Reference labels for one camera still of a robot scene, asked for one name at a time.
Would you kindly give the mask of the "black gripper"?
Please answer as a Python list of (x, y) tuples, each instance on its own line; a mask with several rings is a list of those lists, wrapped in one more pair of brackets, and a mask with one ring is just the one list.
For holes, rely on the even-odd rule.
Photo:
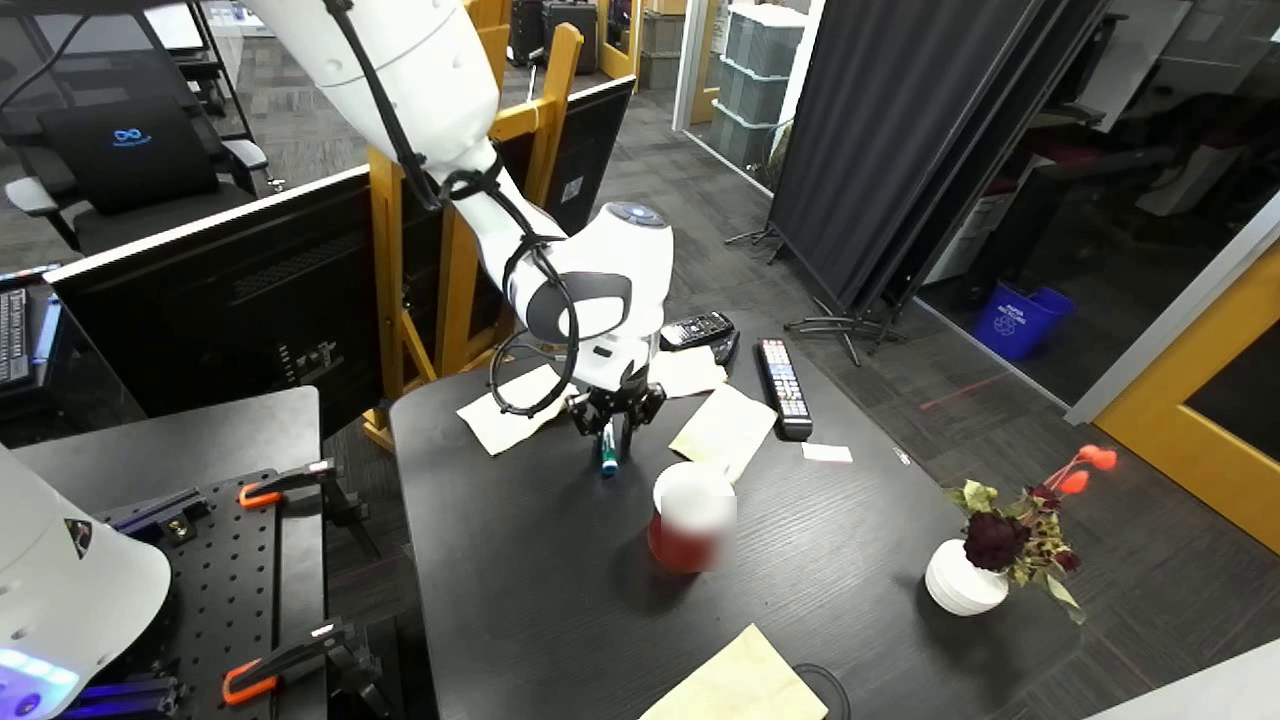
[(567, 400), (567, 418), (581, 433), (592, 433), (592, 466), (602, 467), (602, 422), (619, 418), (619, 457), (632, 452), (632, 435), (638, 426), (651, 426), (665, 409), (665, 392), (647, 380), (651, 349), (632, 343), (615, 349), (615, 375), (607, 385), (587, 385)]

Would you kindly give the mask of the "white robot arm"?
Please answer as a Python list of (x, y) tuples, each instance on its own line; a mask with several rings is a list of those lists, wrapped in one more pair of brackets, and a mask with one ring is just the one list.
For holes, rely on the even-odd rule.
[[(338, 121), (389, 153), (417, 198), (453, 206), (518, 323), (563, 352), (508, 418), (645, 375), (673, 284), (673, 228), (607, 206), (567, 233), (490, 145), (501, 89), (462, 0), (246, 0)], [(173, 564), (0, 452), (0, 707), (57, 720), (160, 616)]]

